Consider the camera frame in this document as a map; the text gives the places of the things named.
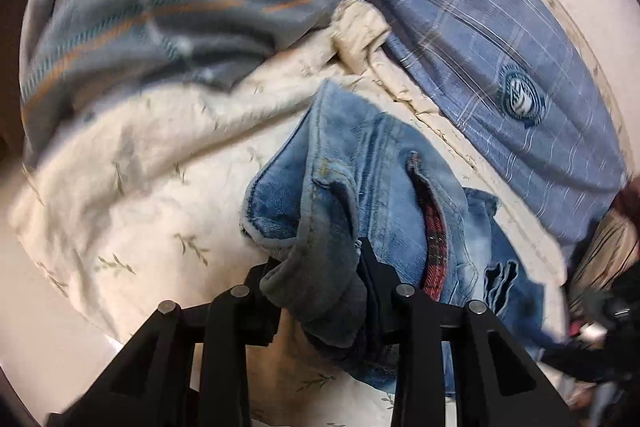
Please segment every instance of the gray fabric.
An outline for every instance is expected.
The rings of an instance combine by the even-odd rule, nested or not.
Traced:
[[[60,120],[116,84],[230,89],[340,0],[29,0],[20,44],[26,158]]]

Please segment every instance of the metal screw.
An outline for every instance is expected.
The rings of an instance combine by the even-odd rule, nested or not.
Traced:
[[[415,288],[410,284],[399,284],[396,286],[396,293],[401,297],[411,297],[415,293]]]
[[[482,301],[469,301],[467,304],[469,311],[476,315],[482,315],[486,311],[486,304]]]
[[[244,284],[238,284],[231,288],[231,295],[238,299],[246,297],[247,295],[249,295],[249,293],[251,293],[251,290]]]
[[[176,303],[173,301],[170,301],[170,300],[162,301],[160,304],[158,304],[158,311],[162,315],[166,315],[174,311],[176,306],[177,306]]]

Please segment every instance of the miami dolphins logo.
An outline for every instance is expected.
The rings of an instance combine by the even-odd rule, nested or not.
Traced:
[[[544,96],[538,94],[531,77],[517,64],[507,64],[500,69],[499,94],[502,109],[525,127],[538,125],[545,117]]]

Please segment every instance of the pile of clothes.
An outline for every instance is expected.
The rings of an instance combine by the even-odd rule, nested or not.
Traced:
[[[367,425],[393,405],[359,237],[431,298],[484,300],[536,357],[565,332],[566,264],[626,182],[540,0],[29,0],[20,52],[27,253],[122,342],[159,301],[201,304],[278,259],[260,287],[292,320],[288,351],[248,367],[294,382],[283,407],[338,378],[300,383],[300,360],[382,391]],[[271,391],[252,389],[255,416],[277,422]]]

